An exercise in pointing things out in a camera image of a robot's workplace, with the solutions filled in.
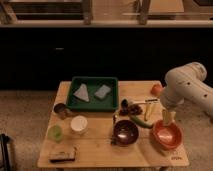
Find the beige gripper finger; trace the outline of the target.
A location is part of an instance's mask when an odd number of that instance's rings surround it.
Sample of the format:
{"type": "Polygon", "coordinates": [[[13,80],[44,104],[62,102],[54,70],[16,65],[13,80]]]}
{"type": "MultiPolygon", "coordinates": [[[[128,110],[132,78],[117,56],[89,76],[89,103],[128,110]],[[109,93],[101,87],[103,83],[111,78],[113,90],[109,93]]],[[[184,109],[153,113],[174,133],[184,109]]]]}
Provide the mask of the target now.
{"type": "Polygon", "coordinates": [[[175,115],[176,115],[175,111],[163,109],[162,110],[163,125],[169,126],[174,121],[175,115]]]}

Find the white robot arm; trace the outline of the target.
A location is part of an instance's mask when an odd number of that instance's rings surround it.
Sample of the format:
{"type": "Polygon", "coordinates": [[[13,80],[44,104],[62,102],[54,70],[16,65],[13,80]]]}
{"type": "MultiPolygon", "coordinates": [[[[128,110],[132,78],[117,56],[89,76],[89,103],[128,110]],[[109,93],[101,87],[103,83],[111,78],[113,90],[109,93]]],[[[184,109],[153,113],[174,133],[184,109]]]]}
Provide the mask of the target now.
{"type": "Polygon", "coordinates": [[[160,93],[160,102],[168,112],[184,103],[187,99],[200,108],[213,122],[213,87],[206,85],[205,66],[191,62],[169,70],[165,75],[166,86],[160,93]]]}

